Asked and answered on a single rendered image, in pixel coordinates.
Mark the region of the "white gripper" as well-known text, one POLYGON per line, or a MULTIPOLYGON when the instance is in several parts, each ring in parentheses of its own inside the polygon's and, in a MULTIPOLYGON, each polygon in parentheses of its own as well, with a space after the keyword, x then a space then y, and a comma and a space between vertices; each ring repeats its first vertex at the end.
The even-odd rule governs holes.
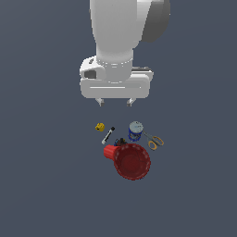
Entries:
POLYGON ((135 98, 149 95, 150 82, 154 72, 148 68, 133 67, 131 76, 125 81, 110 81, 106 78, 106 69, 96 62, 96 56, 82 61, 80 67, 81 94, 86 98, 94 98, 99 106, 104 106, 101 98, 130 98, 127 106, 135 102, 135 98))

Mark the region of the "black and white marker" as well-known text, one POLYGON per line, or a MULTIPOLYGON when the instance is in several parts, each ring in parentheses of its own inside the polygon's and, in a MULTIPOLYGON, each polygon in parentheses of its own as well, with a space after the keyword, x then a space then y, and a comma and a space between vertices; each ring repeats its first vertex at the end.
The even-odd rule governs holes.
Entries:
POLYGON ((111 135, 111 133, 115 130, 114 127, 111 127, 111 129, 109 130, 109 132, 107 133, 106 137, 102 140, 102 144, 105 144, 106 141, 108 140, 109 136, 111 135))

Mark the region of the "red bowl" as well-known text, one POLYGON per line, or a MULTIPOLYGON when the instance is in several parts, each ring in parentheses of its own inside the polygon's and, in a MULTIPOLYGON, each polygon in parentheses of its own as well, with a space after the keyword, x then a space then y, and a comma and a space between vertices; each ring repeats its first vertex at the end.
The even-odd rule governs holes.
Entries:
POLYGON ((115 152, 114 165, 120 176, 136 181, 148 173, 151 160, 146 150, 139 144, 127 143, 115 152))

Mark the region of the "orange handled scissors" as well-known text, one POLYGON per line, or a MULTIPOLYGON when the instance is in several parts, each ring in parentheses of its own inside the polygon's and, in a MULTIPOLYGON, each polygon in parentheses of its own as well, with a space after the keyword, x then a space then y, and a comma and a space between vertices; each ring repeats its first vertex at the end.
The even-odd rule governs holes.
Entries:
POLYGON ((153 136, 147 133, 146 131, 143 134, 147 138, 147 144, 151 150, 155 151, 158 148, 158 146, 164 145, 164 142, 162 141, 161 138, 153 136))

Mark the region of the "red cup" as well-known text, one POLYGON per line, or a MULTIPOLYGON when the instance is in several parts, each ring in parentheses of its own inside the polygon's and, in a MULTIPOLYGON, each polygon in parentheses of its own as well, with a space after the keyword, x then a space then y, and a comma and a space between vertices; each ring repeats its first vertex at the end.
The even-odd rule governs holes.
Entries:
POLYGON ((105 148, 104 148, 104 156, 108 159, 113 160, 116 151, 119 149, 118 146, 114 146, 114 145, 110 145, 108 144, 105 148))

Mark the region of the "blue tin can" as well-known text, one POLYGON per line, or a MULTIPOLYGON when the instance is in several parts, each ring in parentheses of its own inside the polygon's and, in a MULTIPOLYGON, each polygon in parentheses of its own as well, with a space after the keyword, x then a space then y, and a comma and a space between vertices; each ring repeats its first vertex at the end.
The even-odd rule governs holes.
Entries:
POLYGON ((143 132, 143 124, 139 121, 133 121, 129 126, 129 139, 132 142, 138 142, 143 132))

